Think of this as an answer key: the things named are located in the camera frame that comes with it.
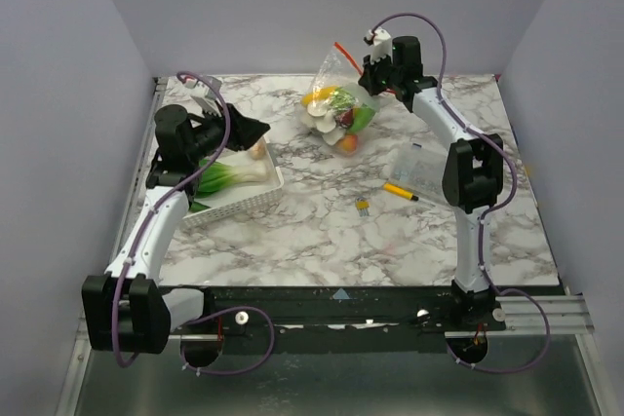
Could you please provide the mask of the light green lettuce toy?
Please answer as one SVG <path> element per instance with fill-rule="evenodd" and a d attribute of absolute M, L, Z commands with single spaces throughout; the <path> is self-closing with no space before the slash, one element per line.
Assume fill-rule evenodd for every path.
<path fill-rule="evenodd" d="M 365 129 L 372 118 L 375 116 L 376 111 L 366 106 L 356 107 L 353 109 L 353 121 L 351 126 L 347 129 L 348 133 L 357 134 Z"/>

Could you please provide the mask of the white perforated plastic basket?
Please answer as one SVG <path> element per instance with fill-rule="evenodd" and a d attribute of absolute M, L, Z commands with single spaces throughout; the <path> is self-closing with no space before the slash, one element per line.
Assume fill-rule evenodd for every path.
<path fill-rule="evenodd" d="M 264 137 L 266 154 L 261 160 L 267 166 L 269 178 L 261 183 L 246 183 L 233 186 L 205 198 L 195 198 L 195 201 L 210 206 L 205 211 L 189 212 L 181 221 L 181 229 L 190 229 L 206 225 L 210 222 L 237 214 L 243 211 L 253 211 L 264 208 L 282 197 L 284 177 L 273 152 L 273 145 Z M 247 165 L 257 162 L 252 159 L 248 150 L 239 153 L 230 153 L 217 160 L 231 166 Z"/>

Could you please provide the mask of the clear zip bag orange zipper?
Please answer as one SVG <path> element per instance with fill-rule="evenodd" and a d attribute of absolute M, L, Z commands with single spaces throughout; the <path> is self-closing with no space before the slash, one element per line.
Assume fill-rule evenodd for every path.
<path fill-rule="evenodd" d="M 347 129 L 352 124 L 354 108 L 366 106 L 374 109 L 376 111 L 376 116 L 380 110 L 379 98 L 369 95 L 368 92 L 358 84 L 361 75 L 361 66 L 358 65 L 346 49 L 344 49 L 339 43 L 335 42 L 331 46 L 330 51 L 321 64 L 319 71 L 312 79 L 309 89 L 305 95 L 324 87 L 337 86 L 338 90 L 330 98 L 322 101 L 311 102 L 307 107 L 304 107 L 300 101 L 296 111 L 299 122 L 301 123 L 300 116 L 304 111 L 307 111 L 312 116 L 324 116 L 328 111 L 331 111 L 334 114 L 336 121 L 343 128 L 345 128 L 346 134 L 351 134 L 347 132 Z M 365 129 L 357 133 L 359 146 L 361 143 L 361 133 L 364 130 Z M 340 152 L 335 145 L 329 146 L 319 135 L 314 133 L 312 134 L 319 138 L 325 146 L 331 148 L 333 151 L 343 155 L 351 155 Z"/>

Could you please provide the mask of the white mushroom toy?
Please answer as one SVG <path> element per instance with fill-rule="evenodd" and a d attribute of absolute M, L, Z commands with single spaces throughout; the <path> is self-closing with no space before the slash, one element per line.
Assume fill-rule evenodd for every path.
<path fill-rule="evenodd" d="M 329 146 L 336 145 L 346 134 L 345 128 L 336 121 L 331 111 L 328 111 L 324 116 L 312 116 L 304 111 L 300 116 L 300 121 L 312 133 L 319 135 Z"/>

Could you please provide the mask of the orange peach toy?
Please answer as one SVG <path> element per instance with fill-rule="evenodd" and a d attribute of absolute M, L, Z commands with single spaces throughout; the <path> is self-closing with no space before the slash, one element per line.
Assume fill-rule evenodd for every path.
<path fill-rule="evenodd" d="M 346 134 L 339 140 L 335 147 L 344 154 L 354 153 L 359 146 L 359 138 L 356 134 Z"/>

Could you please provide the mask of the dark green cucumber toy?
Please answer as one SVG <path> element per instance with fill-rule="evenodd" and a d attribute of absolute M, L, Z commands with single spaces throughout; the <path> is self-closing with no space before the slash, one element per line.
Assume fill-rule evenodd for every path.
<path fill-rule="evenodd" d="M 190 208 L 189 208 L 189 211 L 190 211 L 191 213 L 196 213 L 196 212 L 201 212 L 201 211 L 208 210 L 208 209 L 210 209 L 210 208 L 211 208 L 210 206 L 208 206 L 208 205 L 206 205 L 206 204 L 202 203 L 201 201 L 194 201 L 194 202 L 191 204 L 191 206 L 190 206 Z"/>

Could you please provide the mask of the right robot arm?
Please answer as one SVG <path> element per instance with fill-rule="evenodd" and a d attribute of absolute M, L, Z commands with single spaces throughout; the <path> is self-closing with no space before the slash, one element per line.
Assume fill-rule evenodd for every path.
<path fill-rule="evenodd" d="M 456 221 L 457 267 L 452 285 L 464 296 L 449 304 L 448 317 L 455 327 L 471 329 L 485 313 L 474 297 L 493 295 L 484 240 L 488 209 L 496 205 L 503 187 L 502 140 L 497 134 L 491 134 L 487 141 L 480 138 L 480 131 L 446 100 L 441 81 L 423 74 L 416 37 L 393 38 L 379 29 L 368 32 L 365 42 L 371 52 L 364 58 L 359 85 L 371 96 L 393 92 L 447 150 L 441 185 Z"/>

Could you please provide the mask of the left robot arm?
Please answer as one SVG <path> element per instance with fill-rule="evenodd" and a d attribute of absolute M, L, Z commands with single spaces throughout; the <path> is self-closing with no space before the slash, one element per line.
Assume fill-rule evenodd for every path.
<path fill-rule="evenodd" d="M 204 333 L 215 325 L 215 307 L 203 292 L 186 286 L 162 291 L 158 280 L 174 233 L 197 193 L 197 170 L 214 164 L 225 149 L 250 149 L 270 129 L 233 104 L 226 108 L 226 115 L 197 116 L 171 104 L 156 112 L 158 148 L 136 225 L 104 274 L 89 276 L 82 285 L 93 349 L 159 354 L 176 328 L 186 324 Z"/>

